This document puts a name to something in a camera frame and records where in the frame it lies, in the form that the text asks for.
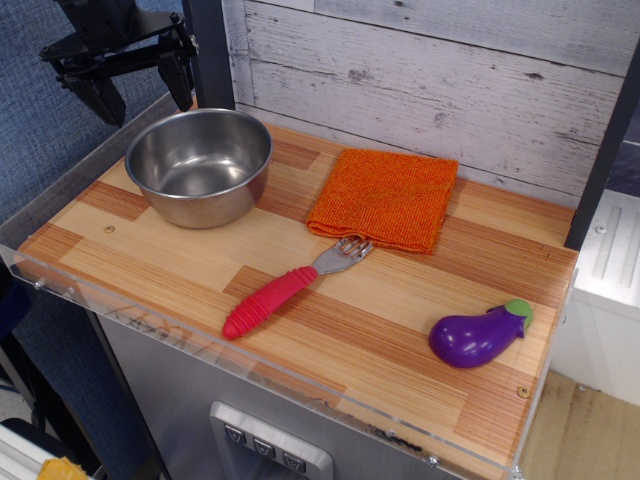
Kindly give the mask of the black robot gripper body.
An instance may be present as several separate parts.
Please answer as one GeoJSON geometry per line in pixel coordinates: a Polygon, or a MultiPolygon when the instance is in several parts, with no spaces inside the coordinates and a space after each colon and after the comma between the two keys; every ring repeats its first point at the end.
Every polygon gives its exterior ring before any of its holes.
{"type": "Polygon", "coordinates": [[[134,1],[60,1],[74,32],[41,49],[39,57],[59,76],[103,79],[157,67],[175,51],[190,73],[197,47],[185,16],[144,10],[134,1]]]}

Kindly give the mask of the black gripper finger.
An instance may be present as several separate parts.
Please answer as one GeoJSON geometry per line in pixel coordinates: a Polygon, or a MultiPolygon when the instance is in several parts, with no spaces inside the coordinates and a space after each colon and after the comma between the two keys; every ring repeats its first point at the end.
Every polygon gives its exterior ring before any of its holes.
{"type": "Polygon", "coordinates": [[[179,55],[175,51],[162,53],[158,71],[177,107],[183,112],[190,110],[193,105],[192,80],[179,55]]]}
{"type": "Polygon", "coordinates": [[[103,122],[122,127],[126,104],[113,82],[107,79],[82,80],[71,77],[68,88],[103,122]]]}

